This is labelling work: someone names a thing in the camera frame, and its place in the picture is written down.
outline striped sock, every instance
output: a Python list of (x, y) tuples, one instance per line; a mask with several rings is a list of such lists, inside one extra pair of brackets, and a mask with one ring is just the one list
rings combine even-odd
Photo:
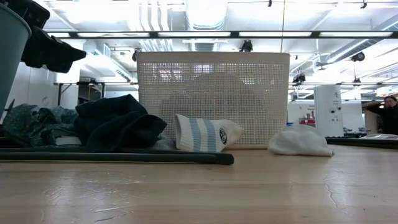
[(243, 128), (230, 120), (187, 118), (175, 115), (177, 149), (194, 152), (221, 152), (238, 141)]

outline gray bin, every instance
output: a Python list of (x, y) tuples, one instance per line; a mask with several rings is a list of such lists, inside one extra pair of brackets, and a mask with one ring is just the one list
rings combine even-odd
[(19, 61), (31, 33), (25, 20), (0, 3), (0, 114), (6, 106)]

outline green patterned fabric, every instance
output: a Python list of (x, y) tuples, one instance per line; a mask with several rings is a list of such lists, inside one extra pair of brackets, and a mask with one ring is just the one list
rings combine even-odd
[(7, 112), (3, 130), (25, 147), (55, 146), (55, 138), (76, 136), (73, 122), (76, 110), (39, 108), (36, 105), (19, 105)]

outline person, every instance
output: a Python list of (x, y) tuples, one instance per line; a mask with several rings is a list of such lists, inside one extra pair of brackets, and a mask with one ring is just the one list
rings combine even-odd
[(387, 96), (384, 99), (384, 107), (372, 105), (367, 108), (370, 112), (380, 115), (384, 123), (384, 134), (398, 135), (398, 104), (397, 98)]

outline table surface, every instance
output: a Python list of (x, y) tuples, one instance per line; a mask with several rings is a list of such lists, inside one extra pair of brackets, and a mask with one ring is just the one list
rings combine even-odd
[(0, 163), (1, 223), (397, 223), (398, 151), (231, 151), (235, 165)]

